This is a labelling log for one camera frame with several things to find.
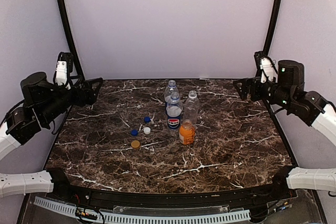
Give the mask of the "clear plastic bottle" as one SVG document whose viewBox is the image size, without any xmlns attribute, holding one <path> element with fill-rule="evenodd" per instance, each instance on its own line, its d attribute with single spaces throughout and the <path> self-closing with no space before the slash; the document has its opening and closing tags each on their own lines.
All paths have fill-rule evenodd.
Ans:
<svg viewBox="0 0 336 224">
<path fill-rule="evenodd" d="M 193 125 L 197 123 L 200 101 L 195 90 L 191 90 L 184 105 L 183 121 L 190 120 Z"/>
</svg>

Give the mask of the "white bottle cap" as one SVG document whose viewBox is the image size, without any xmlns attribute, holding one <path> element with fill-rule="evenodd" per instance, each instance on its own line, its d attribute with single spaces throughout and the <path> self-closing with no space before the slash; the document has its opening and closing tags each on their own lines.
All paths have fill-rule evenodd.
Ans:
<svg viewBox="0 0 336 224">
<path fill-rule="evenodd" d="M 144 132 L 144 134 L 150 134 L 151 133 L 151 129 L 149 127 L 144 127 L 143 128 L 143 132 Z"/>
</svg>

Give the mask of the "gold bottle cap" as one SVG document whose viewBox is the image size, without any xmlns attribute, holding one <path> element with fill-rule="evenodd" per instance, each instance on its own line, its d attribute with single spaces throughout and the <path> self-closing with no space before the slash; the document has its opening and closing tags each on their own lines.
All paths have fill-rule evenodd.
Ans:
<svg viewBox="0 0 336 224">
<path fill-rule="evenodd" d="M 131 147 L 133 149 L 138 149 L 138 148 L 141 147 L 141 143 L 138 140 L 134 140 L 134 141 L 131 142 Z"/>
</svg>

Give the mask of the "blue label water bottle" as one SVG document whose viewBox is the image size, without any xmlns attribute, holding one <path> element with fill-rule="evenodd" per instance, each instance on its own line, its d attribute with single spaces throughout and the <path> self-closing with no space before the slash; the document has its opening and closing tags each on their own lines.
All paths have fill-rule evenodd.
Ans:
<svg viewBox="0 0 336 224">
<path fill-rule="evenodd" d="M 178 92 L 178 88 L 176 86 L 176 81 L 175 80 L 169 80 L 167 87 L 165 88 L 164 91 L 164 101 L 165 103 L 168 103 L 169 99 L 171 98 L 171 93 L 173 92 Z"/>
</svg>

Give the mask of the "orange juice bottle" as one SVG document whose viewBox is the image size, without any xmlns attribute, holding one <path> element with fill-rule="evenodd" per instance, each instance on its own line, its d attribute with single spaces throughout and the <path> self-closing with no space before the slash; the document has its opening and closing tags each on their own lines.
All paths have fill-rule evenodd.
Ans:
<svg viewBox="0 0 336 224">
<path fill-rule="evenodd" d="M 179 137 L 183 145 L 194 143 L 195 127 L 191 120 L 184 120 L 179 129 Z"/>
</svg>

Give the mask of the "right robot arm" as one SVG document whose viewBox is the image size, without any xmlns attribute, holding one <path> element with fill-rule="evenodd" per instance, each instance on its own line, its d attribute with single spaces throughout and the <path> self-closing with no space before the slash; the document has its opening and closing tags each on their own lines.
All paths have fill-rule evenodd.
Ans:
<svg viewBox="0 0 336 224">
<path fill-rule="evenodd" d="M 278 71 L 268 58 L 260 61 L 260 74 L 233 82 L 240 98 L 266 100 L 293 114 L 307 126 L 335 143 L 335 106 L 316 91 L 305 91 L 305 67 L 293 60 L 278 62 Z M 285 166 L 272 178 L 268 195 L 280 199 L 289 189 L 313 189 L 335 192 L 335 169 L 307 169 Z"/>
</svg>

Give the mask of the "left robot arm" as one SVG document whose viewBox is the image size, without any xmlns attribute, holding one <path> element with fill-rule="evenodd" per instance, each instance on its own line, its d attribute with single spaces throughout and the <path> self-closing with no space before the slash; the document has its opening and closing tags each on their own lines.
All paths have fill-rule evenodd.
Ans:
<svg viewBox="0 0 336 224">
<path fill-rule="evenodd" d="M 1 122 L 1 158 L 26 144 L 42 129 L 73 105 L 85 106 L 96 102 L 103 79 L 79 79 L 67 89 L 47 81 L 44 72 L 36 72 L 22 80 L 24 99 L 10 109 Z M 1 174 L 1 197 L 30 193 L 54 192 L 63 201 L 74 197 L 65 173 L 50 168 L 28 174 Z"/>
</svg>

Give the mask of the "left black frame post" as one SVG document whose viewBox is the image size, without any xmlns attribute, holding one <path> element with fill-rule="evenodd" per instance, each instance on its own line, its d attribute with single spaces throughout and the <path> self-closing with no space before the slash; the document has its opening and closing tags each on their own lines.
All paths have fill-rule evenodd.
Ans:
<svg viewBox="0 0 336 224">
<path fill-rule="evenodd" d="M 74 66 L 75 66 L 76 72 L 78 75 L 85 78 L 81 64 L 80 64 L 79 56 L 77 54 L 75 41 L 72 35 L 72 30 L 70 27 L 70 22 L 69 22 L 67 8 L 66 8 L 66 2 L 65 0 L 57 0 L 57 4 L 58 4 L 59 14 L 60 14 L 64 34 L 66 37 L 67 45 L 68 45 L 69 51 L 74 56 Z"/>
</svg>

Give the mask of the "black frame post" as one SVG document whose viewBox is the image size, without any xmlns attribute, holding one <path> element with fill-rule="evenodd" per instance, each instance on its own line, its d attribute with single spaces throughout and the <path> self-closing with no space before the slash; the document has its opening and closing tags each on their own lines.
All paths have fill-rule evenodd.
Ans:
<svg viewBox="0 0 336 224">
<path fill-rule="evenodd" d="M 67 8 L 66 8 L 66 2 L 65 0 L 57 0 L 57 4 L 58 4 L 59 14 L 60 14 L 64 34 L 66 37 L 67 45 L 68 45 L 69 51 L 74 56 L 74 66 L 75 66 L 76 72 L 78 75 L 85 78 L 81 64 L 80 64 L 79 56 L 77 54 L 75 41 L 72 35 L 72 30 L 70 27 L 70 22 L 69 22 Z"/>
<path fill-rule="evenodd" d="M 266 38 L 265 38 L 264 47 L 263 47 L 263 52 L 266 55 L 269 54 L 271 43 L 272 43 L 272 40 L 273 40 L 273 37 L 274 37 L 276 24 L 277 24 L 277 20 L 278 20 L 278 14 L 279 14 L 279 10 L 280 10 L 280 4 L 281 4 L 281 0 L 274 0 L 274 2 L 273 2 L 270 21 L 269 21 L 269 26 L 268 26 L 267 35 L 266 35 Z"/>
</svg>

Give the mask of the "black front rail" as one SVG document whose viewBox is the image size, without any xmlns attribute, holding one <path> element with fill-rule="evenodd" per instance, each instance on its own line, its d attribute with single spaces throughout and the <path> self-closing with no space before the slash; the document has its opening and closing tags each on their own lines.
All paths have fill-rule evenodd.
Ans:
<svg viewBox="0 0 336 224">
<path fill-rule="evenodd" d="M 290 197 L 290 192 L 288 189 L 281 189 L 273 184 L 247 189 L 191 194 L 122 193 L 63 184 L 57 186 L 49 195 L 71 203 L 112 209 L 114 206 L 145 208 L 188 208 L 224 205 L 230 207 L 259 207 L 271 201 L 288 198 Z"/>
</svg>

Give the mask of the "right black frame post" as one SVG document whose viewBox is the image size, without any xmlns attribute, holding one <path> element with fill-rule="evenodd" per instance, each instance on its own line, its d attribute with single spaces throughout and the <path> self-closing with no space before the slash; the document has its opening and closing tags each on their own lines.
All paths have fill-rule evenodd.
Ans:
<svg viewBox="0 0 336 224">
<path fill-rule="evenodd" d="M 279 14 L 279 10 L 280 10 L 280 4 L 281 4 L 281 0 L 274 0 L 274 2 L 273 2 L 270 21 L 269 21 L 269 26 L 268 26 L 267 35 L 266 35 L 266 38 L 265 38 L 264 47 L 263 47 L 263 52 L 266 55 L 269 54 L 271 43 L 272 43 L 272 40 L 273 40 L 273 37 L 274 37 L 276 24 L 277 24 L 277 20 L 278 20 L 278 14 Z"/>
</svg>

